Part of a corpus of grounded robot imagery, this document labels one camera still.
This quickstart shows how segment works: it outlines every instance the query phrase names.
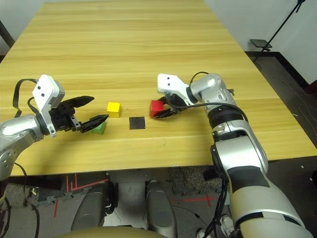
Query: black stand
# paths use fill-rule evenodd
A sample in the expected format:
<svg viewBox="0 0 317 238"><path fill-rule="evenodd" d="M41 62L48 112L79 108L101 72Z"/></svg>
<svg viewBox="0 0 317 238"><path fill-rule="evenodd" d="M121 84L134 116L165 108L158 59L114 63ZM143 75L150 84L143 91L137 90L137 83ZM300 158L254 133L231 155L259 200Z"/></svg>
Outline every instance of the black stand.
<svg viewBox="0 0 317 238"><path fill-rule="evenodd" d="M278 32L282 29L282 27L285 25L285 23L288 21L288 19L291 17L291 15L294 13L294 11L298 12L299 8L301 7L302 3L305 2L305 0L297 0L297 4L293 8L293 10L288 14L287 18L283 21L283 23L280 25L278 30L274 33L274 35L271 37L271 39L267 42L267 44L262 47L261 52L267 50L268 46L270 46L271 41L275 38L275 36L278 34Z"/></svg>

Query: gray floor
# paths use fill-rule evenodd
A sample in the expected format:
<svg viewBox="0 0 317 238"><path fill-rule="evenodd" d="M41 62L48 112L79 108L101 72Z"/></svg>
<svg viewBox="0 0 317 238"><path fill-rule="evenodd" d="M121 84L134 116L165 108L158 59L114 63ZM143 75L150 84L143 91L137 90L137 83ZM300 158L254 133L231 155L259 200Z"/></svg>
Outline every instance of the gray floor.
<svg viewBox="0 0 317 238"><path fill-rule="evenodd" d="M274 57L259 58L257 63L263 76L317 146L317 100L306 94Z"/></svg>
<svg viewBox="0 0 317 238"><path fill-rule="evenodd" d="M259 58L258 64L261 66L261 72L264 77L293 113L294 117L307 133L314 145L317 145L317 120L315 119L317 116L317 102L315 98L305 94L305 92L297 85L294 79L283 69L275 58ZM145 204L143 197L144 182L152 179L162 181L164 189L173 206L186 208L195 212L202 217L205 223L209 223L213 217L218 193L215 192L214 189L210 189L208 192L195 194L199 192L198 190L193 190L191 195L187 194L186 196L182 196L182 194L175 189L175 186L173 187L169 171L169 169L156 169L110 172L111 180L119 183L119 207L115 210L115 213L106 217L105 225L130 224L136 227L145 227ZM272 169L272 171L277 171L276 173L278 173L279 168L276 167L276 169ZM201 172L197 169L192 170L191 178L201 176ZM272 178L275 179L274 182L276 182L285 193L288 191L287 194L292 197L292 202L301 203L301 206L297 206L296 209L301 209L304 213L306 209L305 204L300 201L300 198L293 196L291 191L292 189L290 189L291 183L287 181L287 179L290 178L285 177L282 182L279 182L281 181L281 178L276 176L274 177L274 175L272 175ZM307 189L307 187L308 189L314 189L313 187L310 187L310 184L307 184L305 189ZM207 202L207 196L212 198L210 203ZM135 200L128 199L129 197L135 197ZM75 194L72 199L60 200L55 218L53 217L55 205L40 206L40 237L52 238L59 234L68 232L76 213L76 209L82 199L82 194ZM305 203L308 203L310 206L314 206L315 198L313 197L313 199L313 203ZM317 209L317 207L310 208L310 211L313 211L314 209ZM194 238L197 228L204 227L203 222L197 219L189 211L175 208L175 214L178 226L178 237L180 238ZM317 224L317 221L314 220L316 217L309 214L307 218ZM34 232L34 212L31 211L29 207L13 208L10 229L6 237L32 238L34 236Z"/></svg>

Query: wooden table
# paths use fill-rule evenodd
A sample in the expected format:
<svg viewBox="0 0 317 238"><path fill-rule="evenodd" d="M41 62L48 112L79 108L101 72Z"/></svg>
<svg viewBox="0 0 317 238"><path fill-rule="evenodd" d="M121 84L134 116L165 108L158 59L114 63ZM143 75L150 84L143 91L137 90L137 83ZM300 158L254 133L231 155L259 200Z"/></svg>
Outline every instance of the wooden table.
<svg viewBox="0 0 317 238"><path fill-rule="evenodd" d="M29 175L148 167L210 165L211 128L203 108L173 118L149 118L157 75L189 82L197 71L219 73L248 115L269 160L316 155L316 148L280 98L203 1L110 0L43 5L0 64L1 121L12 118L21 78L45 73L64 99L90 95L77 109L85 121L120 102L104 135L60 132L25 150L18 162ZM34 84L21 88L20 103ZM145 116L146 129L130 130L129 117ZM13 175L20 175L14 168Z"/></svg>

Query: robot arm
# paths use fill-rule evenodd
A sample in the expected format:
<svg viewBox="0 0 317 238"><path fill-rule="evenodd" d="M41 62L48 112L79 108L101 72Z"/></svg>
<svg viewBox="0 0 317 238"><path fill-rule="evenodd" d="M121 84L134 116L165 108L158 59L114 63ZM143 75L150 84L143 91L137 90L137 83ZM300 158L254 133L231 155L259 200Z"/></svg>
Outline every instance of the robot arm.
<svg viewBox="0 0 317 238"><path fill-rule="evenodd" d="M266 177L265 152L220 75L207 74L187 85L175 75L160 74L158 90L174 112L204 104L214 140L213 164L229 182L233 223L242 237L312 238L285 194ZM184 106L173 104L174 98Z"/></svg>
<svg viewBox="0 0 317 238"><path fill-rule="evenodd" d="M42 75L33 90L38 110L30 106L36 115L15 117L0 124L0 204L4 200L4 191L14 162L23 150L42 140L44 135L56 137L60 130L79 130L83 133L107 119L108 115L99 115L81 123L74 116L74 108L94 98L82 96L61 102L64 95L59 82L48 75Z"/></svg>

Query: wire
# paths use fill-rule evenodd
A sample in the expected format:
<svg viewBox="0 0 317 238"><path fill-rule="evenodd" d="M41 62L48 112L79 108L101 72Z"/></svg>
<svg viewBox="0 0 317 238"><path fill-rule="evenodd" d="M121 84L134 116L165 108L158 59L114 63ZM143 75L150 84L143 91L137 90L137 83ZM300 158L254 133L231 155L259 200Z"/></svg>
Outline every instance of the wire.
<svg viewBox="0 0 317 238"><path fill-rule="evenodd" d="M33 203L31 203L29 201L29 199L27 198L27 196L25 195L27 174L26 174L24 168L18 163L14 163L14 164L17 165L18 167L20 167L20 169L22 170L22 172L24 174L23 195L24 195L25 200L30 204L30 206L32 207L32 209L34 210L34 212L36 214L36 230L35 230L34 238L38 238L39 237L39 231L40 231L40 213L39 213L39 210L36 208L36 206L34 206Z"/></svg>
<svg viewBox="0 0 317 238"><path fill-rule="evenodd" d="M214 237L217 238L216 225L220 225L220 219L224 207L224 203L227 198L227 185L228 181L222 180L221 193L217 201L216 209L214 211L214 216L210 224L207 226L205 230L205 235L203 238L207 238L211 232L214 233Z"/></svg>
<svg viewBox="0 0 317 238"><path fill-rule="evenodd" d="M23 79L20 79L15 85L13 100L12 100L13 107L18 110L14 116L15 118L18 118L22 114L22 111L19 109L19 94L20 94L21 84L25 81L31 81L33 83L38 82L38 80L34 78L23 78Z"/></svg>
<svg viewBox="0 0 317 238"><path fill-rule="evenodd" d="M188 105L188 106L177 106L175 104L172 104L169 100L170 95L166 94L166 102L167 104L169 104L172 108L176 108L176 109L187 109L187 108L197 108L197 107L203 107L203 106L209 106L209 105L217 105L217 106L227 106L227 107L231 107L234 108L236 110L238 110L244 120L246 120L247 122L249 122L247 115L244 113L244 111L242 111L242 109L240 109L239 107L237 107L236 105L233 104L228 104L228 103L200 103L200 104L194 104L194 105Z"/></svg>
<svg viewBox="0 0 317 238"><path fill-rule="evenodd" d="M34 97L29 98L28 100L28 106L34 112L36 115L40 114L39 111L31 104L31 100L34 99Z"/></svg>
<svg viewBox="0 0 317 238"><path fill-rule="evenodd" d="M192 79L190 80L189 86L193 83L194 78L200 73L209 74L208 72L204 72L204 71L200 71L198 73L195 73L194 76L192 77Z"/></svg>
<svg viewBox="0 0 317 238"><path fill-rule="evenodd" d="M194 214L194 216L196 217L196 218L198 218L199 220L201 220L201 222L202 223L204 223L204 225L207 227L208 225L207 225L207 223L201 218L201 216L199 216L197 213L195 213L195 212L193 212L193 211L191 211L191 210L189 210L189 209L187 209L187 208L184 208L184 207L178 207L178 206L172 206L173 208L177 208L177 209L180 209L180 210L184 210L184 211L187 211L187 212L190 212L190 213L192 213L192 214Z"/></svg>
<svg viewBox="0 0 317 238"><path fill-rule="evenodd" d="M4 200L8 209L8 218L6 221L6 225L4 227L3 234L0 236L0 238L3 238L5 234L7 233L7 231L9 230L9 224L10 224L10 218L11 218L11 206L10 206L9 200L7 198L5 198Z"/></svg>

